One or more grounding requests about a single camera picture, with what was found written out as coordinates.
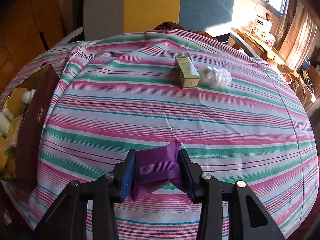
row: metal screw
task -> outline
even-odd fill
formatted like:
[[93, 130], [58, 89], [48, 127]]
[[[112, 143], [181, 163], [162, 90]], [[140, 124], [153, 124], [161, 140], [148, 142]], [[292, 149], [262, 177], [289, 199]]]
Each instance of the metal screw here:
[[77, 180], [72, 180], [72, 181], [70, 182], [70, 185], [71, 185], [72, 187], [78, 186], [78, 184], [79, 184], [79, 182], [78, 182]]
[[108, 172], [106, 175], [104, 175], [107, 179], [113, 179], [115, 175], [112, 172]]
[[204, 179], [210, 179], [211, 175], [209, 173], [202, 173], [201, 177], [204, 178]]
[[246, 184], [243, 180], [239, 180], [239, 181], [237, 182], [237, 185], [238, 185], [239, 187], [245, 187], [247, 184]]

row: small cardboard box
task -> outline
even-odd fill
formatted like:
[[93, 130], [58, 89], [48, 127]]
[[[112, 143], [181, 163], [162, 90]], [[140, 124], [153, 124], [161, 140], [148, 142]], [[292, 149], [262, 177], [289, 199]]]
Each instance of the small cardboard box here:
[[270, 33], [272, 27], [272, 22], [257, 16], [252, 24], [250, 34], [252, 36], [258, 37], [262, 41], [267, 40], [268, 33]]
[[33, 189], [37, 185], [38, 154], [44, 119], [59, 77], [51, 65], [37, 71], [17, 88], [27, 88], [36, 92], [25, 111], [15, 147], [13, 177], [5, 174], [0, 179], [10, 181], [20, 188]]
[[174, 68], [179, 74], [182, 88], [197, 87], [200, 76], [188, 56], [175, 56]]

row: bed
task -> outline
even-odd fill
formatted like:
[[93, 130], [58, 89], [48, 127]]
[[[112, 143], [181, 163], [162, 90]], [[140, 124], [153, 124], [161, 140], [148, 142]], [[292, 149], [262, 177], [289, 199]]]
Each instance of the bed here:
[[[175, 55], [196, 68], [226, 68], [226, 89], [179, 86]], [[191, 160], [219, 180], [246, 181], [287, 238], [310, 212], [318, 192], [316, 145], [291, 88], [261, 59], [182, 30], [127, 33], [62, 44], [26, 65], [1, 95], [52, 64], [60, 81], [39, 149], [33, 192], [2, 182], [35, 228], [65, 185], [92, 181], [141, 150], [182, 142]], [[227, 205], [223, 239], [228, 239]], [[115, 206], [120, 239], [195, 239], [201, 206], [172, 184]], [[92, 238], [88, 204], [87, 236]]]

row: floor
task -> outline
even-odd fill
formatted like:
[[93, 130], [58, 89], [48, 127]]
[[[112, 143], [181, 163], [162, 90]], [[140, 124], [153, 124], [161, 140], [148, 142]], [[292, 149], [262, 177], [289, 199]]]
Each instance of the floor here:
[[59, 0], [15, 0], [0, 22], [0, 93], [64, 34]]

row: purple plastic wrapper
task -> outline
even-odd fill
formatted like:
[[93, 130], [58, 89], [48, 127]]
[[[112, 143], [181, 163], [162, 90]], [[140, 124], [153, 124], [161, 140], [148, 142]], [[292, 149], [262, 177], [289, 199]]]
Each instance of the purple plastic wrapper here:
[[178, 152], [181, 142], [136, 151], [135, 171], [129, 201], [143, 198], [147, 193], [162, 188], [169, 182], [181, 189]]

